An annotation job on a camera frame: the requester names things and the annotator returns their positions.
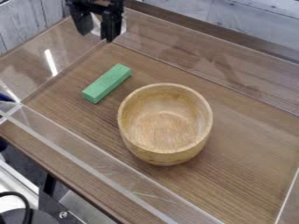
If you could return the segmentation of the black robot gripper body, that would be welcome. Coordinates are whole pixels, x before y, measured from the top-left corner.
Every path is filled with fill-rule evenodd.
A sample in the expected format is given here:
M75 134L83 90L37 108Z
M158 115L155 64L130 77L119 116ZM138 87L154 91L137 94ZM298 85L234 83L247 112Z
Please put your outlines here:
M125 0L66 0L66 4L70 6L70 11L79 14L125 12Z

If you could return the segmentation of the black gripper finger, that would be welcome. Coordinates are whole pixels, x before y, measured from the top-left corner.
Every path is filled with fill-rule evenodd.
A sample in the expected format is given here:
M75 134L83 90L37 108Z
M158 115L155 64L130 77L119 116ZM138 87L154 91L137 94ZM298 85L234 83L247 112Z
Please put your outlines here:
M106 11L102 18L101 37L113 42L122 33L123 15L119 12Z
M87 35L94 29L91 12L73 4L70 6L70 14L79 33Z

